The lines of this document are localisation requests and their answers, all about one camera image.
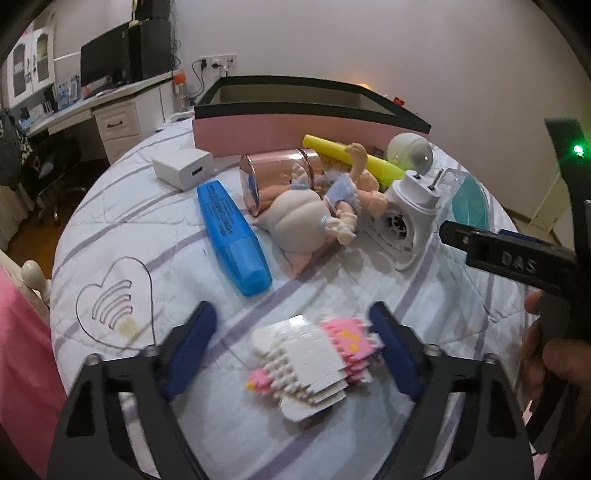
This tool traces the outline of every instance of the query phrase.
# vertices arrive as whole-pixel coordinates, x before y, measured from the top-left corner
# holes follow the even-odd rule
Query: heart embroidery
[[[76,299],[76,317],[93,340],[117,349],[141,350],[156,343],[152,278],[146,266],[122,257],[102,282],[86,285]]]

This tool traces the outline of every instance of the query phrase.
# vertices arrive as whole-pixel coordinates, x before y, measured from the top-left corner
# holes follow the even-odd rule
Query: cabinet
[[[8,106],[15,107],[56,81],[53,66],[53,27],[18,39],[5,63]]]
[[[170,95],[162,97],[161,88]],[[172,82],[142,92],[130,100],[95,110],[96,126],[111,164],[164,123],[166,105],[172,104]]]
[[[40,28],[30,36],[33,91],[36,92],[56,81],[53,67],[53,27]]]

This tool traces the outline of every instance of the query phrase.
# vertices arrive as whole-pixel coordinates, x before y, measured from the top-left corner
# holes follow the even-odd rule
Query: white toy
[[[433,165],[433,150],[426,138],[406,132],[390,140],[386,160],[403,170],[414,170],[419,175],[426,175]]]
[[[325,319],[319,325],[302,315],[252,332],[263,368],[248,390],[281,399],[285,418],[302,421],[346,397],[349,383],[369,383],[368,357],[383,347],[360,319]]]
[[[443,172],[431,181],[407,170],[386,191],[386,212],[379,219],[370,219],[367,233],[394,257],[397,270],[410,267],[427,245],[441,197],[437,183]]]

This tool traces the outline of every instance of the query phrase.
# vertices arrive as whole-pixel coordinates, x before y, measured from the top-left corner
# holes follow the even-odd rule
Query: bedsheet
[[[56,251],[51,286],[54,354],[68,390],[86,355],[135,355],[161,342],[201,300],[219,315],[202,369],[173,410],[187,441],[217,479],[371,479],[384,462],[412,404],[385,367],[375,381],[350,388],[348,398],[300,424],[283,419],[272,399],[243,386],[256,358],[249,331],[297,314],[366,314],[384,301],[427,343],[448,353],[481,358],[493,352],[509,380],[517,381],[519,346],[532,319],[522,305],[526,289],[464,265],[465,254],[432,235],[423,257],[407,271],[361,232],[347,248],[332,246],[298,278],[264,231],[256,230],[271,269],[271,288],[245,298],[226,278],[204,230],[194,191],[159,181],[151,155],[162,148],[192,146],[191,123],[182,122],[145,140],[114,164],[88,192],[67,225]],[[435,166],[457,162],[435,148]],[[217,160],[215,178],[246,214],[238,158]],[[491,229],[515,230],[499,203]],[[140,334],[138,340],[129,338]],[[142,468],[157,475],[133,407],[125,415]],[[431,472],[446,459],[461,399],[450,399]]]

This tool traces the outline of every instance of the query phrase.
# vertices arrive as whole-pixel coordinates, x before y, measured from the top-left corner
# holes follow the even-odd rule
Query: human hand
[[[541,291],[525,299],[525,311],[539,314],[537,304]],[[582,340],[554,339],[541,348],[540,321],[536,320],[526,331],[521,346],[524,392],[532,400],[542,393],[545,368],[557,377],[577,385],[591,385],[591,345]]]

